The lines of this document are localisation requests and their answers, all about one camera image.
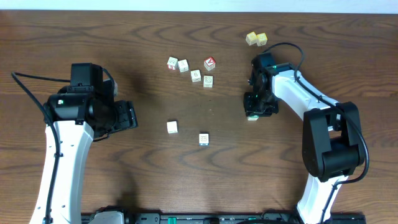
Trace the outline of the blue edged picture block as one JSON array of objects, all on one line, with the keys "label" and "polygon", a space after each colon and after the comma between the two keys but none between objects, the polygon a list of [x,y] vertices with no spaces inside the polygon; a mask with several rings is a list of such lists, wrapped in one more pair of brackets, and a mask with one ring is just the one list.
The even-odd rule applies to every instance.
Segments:
[{"label": "blue edged picture block", "polygon": [[200,146],[208,146],[210,143],[209,134],[208,133],[200,133],[199,134],[199,145]]}]

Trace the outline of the wooden block round picture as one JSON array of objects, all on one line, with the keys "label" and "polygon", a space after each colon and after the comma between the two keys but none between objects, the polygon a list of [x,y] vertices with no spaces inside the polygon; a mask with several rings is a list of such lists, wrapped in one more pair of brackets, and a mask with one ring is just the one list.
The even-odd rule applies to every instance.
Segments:
[{"label": "wooden block round picture", "polygon": [[213,87],[213,76],[205,75],[203,77],[203,87],[204,88],[212,88]]}]

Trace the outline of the wooden block red bottom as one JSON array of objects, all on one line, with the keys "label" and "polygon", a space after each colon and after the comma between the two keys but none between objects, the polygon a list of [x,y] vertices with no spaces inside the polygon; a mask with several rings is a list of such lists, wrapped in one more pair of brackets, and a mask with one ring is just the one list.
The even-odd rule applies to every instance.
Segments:
[{"label": "wooden block red bottom", "polygon": [[178,59],[175,57],[169,57],[167,67],[169,70],[176,70],[178,68]]}]

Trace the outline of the plain wooden picture block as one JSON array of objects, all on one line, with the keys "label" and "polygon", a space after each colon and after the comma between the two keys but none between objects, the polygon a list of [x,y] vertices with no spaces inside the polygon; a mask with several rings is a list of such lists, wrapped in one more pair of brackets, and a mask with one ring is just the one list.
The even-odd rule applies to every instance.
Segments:
[{"label": "plain wooden picture block", "polygon": [[189,65],[186,59],[178,61],[178,69],[180,72],[189,71]]}]

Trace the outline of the yellow block right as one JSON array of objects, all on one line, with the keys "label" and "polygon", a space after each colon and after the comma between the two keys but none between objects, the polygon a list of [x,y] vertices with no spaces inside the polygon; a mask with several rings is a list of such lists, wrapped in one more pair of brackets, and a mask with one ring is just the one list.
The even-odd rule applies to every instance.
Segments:
[{"label": "yellow block right", "polygon": [[257,42],[256,42],[257,46],[260,47],[260,46],[266,45],[267,41],[268,41],[268,38],[267,38],[266,33],[260,33],[257,35]]}]

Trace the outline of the yellow block left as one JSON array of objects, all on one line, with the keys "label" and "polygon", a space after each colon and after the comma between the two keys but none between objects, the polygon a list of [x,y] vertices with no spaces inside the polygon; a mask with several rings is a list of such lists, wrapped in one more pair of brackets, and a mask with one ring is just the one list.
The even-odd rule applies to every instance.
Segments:
[{"label": "yellow block left", "polygon": [[250,32],[246,35],[246,42],[248,45],[253,45],[257,43],[257,34],[255,32]]}]

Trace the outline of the red letter A block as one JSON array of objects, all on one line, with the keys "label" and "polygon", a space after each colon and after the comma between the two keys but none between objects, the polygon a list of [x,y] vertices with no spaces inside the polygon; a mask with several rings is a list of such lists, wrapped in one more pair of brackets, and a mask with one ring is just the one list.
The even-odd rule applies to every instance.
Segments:
[{"label": "red letter A block", "polygon": [[216,67],[216,62],[213,57],[208,57],[204,60],[205,68],[210,71]]}]

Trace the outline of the plain white wooden block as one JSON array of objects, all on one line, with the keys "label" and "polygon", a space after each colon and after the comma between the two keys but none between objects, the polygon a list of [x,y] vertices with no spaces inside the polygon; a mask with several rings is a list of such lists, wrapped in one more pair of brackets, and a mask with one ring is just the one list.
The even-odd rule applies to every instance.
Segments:
[{"label": "plain white wooden block", "polygon": [[176,121],[167,122],[167,131],[169,134],[178,133],[178,125]]}]

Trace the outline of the wooden block animal picture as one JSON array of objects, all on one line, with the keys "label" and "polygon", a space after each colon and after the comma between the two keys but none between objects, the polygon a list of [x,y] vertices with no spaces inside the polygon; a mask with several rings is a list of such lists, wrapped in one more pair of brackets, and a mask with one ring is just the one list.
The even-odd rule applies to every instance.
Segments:
[{"label": "wooden block animal picture", "polygon": [[192,70],[190,74],[193,83],[201,81],[201,73],[199,70]]}]

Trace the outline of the green letter J block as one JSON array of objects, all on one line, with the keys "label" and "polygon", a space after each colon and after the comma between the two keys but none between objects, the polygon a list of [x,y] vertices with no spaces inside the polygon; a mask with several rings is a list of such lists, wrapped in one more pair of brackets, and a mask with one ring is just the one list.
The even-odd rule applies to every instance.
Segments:
[{"label": "green letter J block", "polygon": [[248,121],[257,121],[259,119],[259,116],[248,116],[247,119]]}]

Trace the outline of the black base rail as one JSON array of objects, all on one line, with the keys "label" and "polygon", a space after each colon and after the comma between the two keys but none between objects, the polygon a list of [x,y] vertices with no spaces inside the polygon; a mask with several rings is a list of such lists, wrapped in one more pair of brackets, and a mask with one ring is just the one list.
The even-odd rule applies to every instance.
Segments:
[{"label": "black base rail", "polygon": [[[82,215],[82,223],[90,223],[94,220],[95,215]],[[162,215],[159,213],[136,213],[128,214],[127,222],[125,223],[141,223],[141,224],[199,224],[199,223],[240,223],[248,220],[265,220],[265,221],[277,221],[280,223],[301,223],[298,215],[292,213],[277,213],[277,212],[267,212],[265,214],[245,214],[245,215],[178,215],[178,214],[167,214]],[[347,215],[347,214],[333,214],[331,215],[331,220],[327,220],[324,223],[338,223],[338,224],[366,224],[366,218],[364,215]]]}]

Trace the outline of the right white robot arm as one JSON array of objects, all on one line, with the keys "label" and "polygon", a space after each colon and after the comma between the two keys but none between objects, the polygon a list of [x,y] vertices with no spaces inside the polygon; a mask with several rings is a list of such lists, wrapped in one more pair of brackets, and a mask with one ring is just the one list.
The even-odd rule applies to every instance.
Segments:
[{"label": "right white robot arm", "polygon": [[298,223],[331,223],[331,207],[338,191],[351,180],[360,165],[369,165],[369,153],[361,132],[358,107],[340,103],[311,85],[291,64],[253,65],[244,95],[248,119],[276,113],[284,101],[303,122],[302,157],[308,179],[296,206]]}]

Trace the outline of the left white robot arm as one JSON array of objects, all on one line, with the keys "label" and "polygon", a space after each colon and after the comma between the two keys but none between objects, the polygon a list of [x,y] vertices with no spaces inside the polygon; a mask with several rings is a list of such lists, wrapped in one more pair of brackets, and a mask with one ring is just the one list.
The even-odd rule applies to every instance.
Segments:
[{"label": "left white robot arm", "polygon": [[117,88],[66,86],[42,105],[46,154],[31,223],[81,223],[81,198],[93,142],[137,127],[130,101],[115,101]]}]

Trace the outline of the yellow block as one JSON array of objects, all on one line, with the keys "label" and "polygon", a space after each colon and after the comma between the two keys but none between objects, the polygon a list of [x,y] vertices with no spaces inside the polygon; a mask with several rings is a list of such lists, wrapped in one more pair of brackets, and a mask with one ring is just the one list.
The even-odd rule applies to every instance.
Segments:
[{"label": "yellow block", "polygon": [[246,42],[248,45],[253,45],[257,43],[257,34],[255,32],[250,32],[246,35]]},{"label": "yellow block", "polygon": [[260,47],[260,46],[266,45],[267,41],[268,41],[268,38],[267,38],[266,33],[260,33],[257,35],[257,42],[256,42],[257,46]]}]

